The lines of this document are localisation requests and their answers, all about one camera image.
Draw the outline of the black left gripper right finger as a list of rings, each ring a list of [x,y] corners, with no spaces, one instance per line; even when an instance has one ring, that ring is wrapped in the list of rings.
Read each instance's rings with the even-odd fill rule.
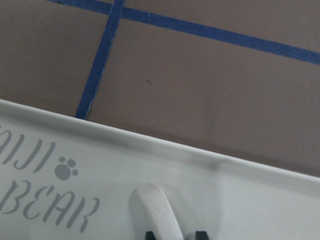
[[[196,231],[195,240],[208,240],[208,234],[206,231]]]

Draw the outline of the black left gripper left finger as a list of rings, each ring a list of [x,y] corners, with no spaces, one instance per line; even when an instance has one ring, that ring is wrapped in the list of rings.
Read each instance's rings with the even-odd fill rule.
[[[154,233],[152,231],[147,231],[145,233],[145,240],[156,240]]]

